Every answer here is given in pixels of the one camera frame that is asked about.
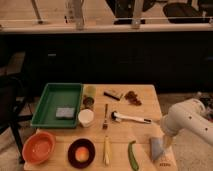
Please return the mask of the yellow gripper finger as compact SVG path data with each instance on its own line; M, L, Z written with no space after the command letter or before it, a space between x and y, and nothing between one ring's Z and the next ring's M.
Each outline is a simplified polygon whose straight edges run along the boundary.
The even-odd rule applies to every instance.
M173 138L171 136L169 135L163 136L163 147L165 149L168 149L171 146L172 142L173 142Z

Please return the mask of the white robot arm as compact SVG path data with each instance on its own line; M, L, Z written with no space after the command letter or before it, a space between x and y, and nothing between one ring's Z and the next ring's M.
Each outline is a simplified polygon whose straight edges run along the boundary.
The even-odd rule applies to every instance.
M164 133L163 147L170 147L173 138L182 129L191 131L213 146L213 123L205 118L206 114L206 107L196 98L173 104L168 114L160 120L160 127Z

